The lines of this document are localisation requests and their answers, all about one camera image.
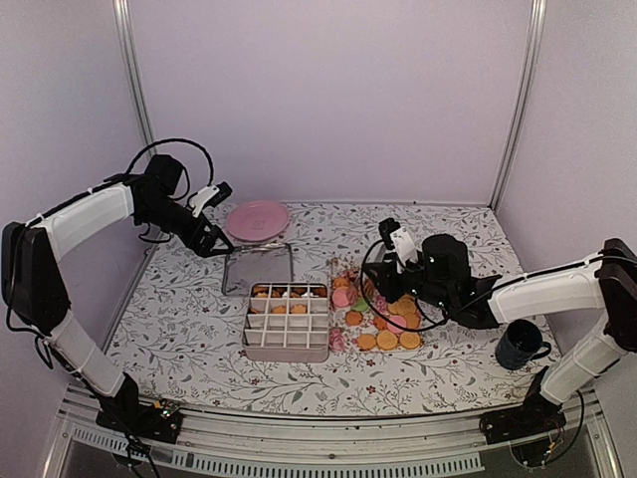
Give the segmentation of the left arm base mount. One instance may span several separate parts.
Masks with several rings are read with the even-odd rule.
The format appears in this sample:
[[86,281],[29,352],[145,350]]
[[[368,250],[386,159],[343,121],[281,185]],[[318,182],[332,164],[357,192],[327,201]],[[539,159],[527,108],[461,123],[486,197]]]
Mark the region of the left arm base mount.
[[102,398],[99,403],[101,410],[96,418],[98,426],[137,438],[168,444],[177,442],[184,419],[181,412],[166,415],[160,408],[142,404],[122,408],[112,400]]

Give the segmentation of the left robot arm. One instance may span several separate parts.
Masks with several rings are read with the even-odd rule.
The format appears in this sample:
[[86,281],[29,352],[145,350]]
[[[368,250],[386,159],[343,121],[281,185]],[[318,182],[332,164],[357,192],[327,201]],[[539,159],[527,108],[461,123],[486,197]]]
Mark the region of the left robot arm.
[[[106,301],[98,287],[115,278],[120,248],[112,246],[89,259],[120,223],[155,228],[200,258],[232,252],[222,229],[205,211],[232,193],[227,182],[209,180],[188,198],[176,192],[183,165],[157,154],[141,173],[128,169],[107,178],[26,222],[11,222],[2,232],[2,298],[9,329],[34,336],[46,363],[57,361],[81,380],[110,417],[127,432],[147,424],[134,379],[114,365],[87,331],[80,312],[94,312]],[[80,262],[88,259],[87,265]]]

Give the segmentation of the green sandwich cookie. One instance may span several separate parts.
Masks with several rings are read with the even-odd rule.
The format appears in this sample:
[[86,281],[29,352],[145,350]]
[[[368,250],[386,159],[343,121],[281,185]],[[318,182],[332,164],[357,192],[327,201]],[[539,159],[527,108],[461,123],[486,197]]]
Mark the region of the green sandwich cookie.
[[357,301],[352,305],[352,308],[357,311],[364,311],[367,309],[367,303],[363,298],[358,298]]

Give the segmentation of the metal tongs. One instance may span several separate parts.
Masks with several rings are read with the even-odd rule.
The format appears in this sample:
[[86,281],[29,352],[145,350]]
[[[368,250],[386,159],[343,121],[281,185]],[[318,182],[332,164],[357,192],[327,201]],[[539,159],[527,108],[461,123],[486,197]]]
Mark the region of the metal tongs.
[[373,299],[374,299],[374,285],[371,280],[367,277],[367,274],[364,270],[365,265],[367,264],[367,260],[369,256],[374,251],[377,246],[380,246],[383,243],[381,239],[373,242],[366,252],[364,253],[362,260],[359,266],[359,274],[358,274],[358,292],[360,293],[361,299],[365,302],[365,304],[372,309],[374,307]]

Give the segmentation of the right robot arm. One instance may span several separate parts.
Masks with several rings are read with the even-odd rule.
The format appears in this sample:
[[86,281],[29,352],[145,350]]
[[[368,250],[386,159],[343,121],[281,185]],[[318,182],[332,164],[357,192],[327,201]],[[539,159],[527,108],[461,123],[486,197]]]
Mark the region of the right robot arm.
[[601,317],[589,333],[556,363],[539,372],[515,426],[535,434],[583,385],[636,350],[636,255],[619,238],[582,260],[512,279],[477,278],[465,243],[448,234],[425,239],[385,236],[389,251],[378,262],[364,259],[362,278],[393,303],[405,295],[441,309],[445,321],[475,330],[538,315],[595,309]]

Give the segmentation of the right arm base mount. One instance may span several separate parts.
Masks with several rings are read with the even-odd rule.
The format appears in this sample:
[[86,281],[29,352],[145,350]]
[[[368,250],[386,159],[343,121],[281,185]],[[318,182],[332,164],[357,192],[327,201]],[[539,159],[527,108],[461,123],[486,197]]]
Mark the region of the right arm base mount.
[[490,445],[519,440],[511,449],[514,459],[525,467],[536,468],[551,458],[565,424],[565,416],[560,411],[543,415],[513,407],[482,414],[479,429]]

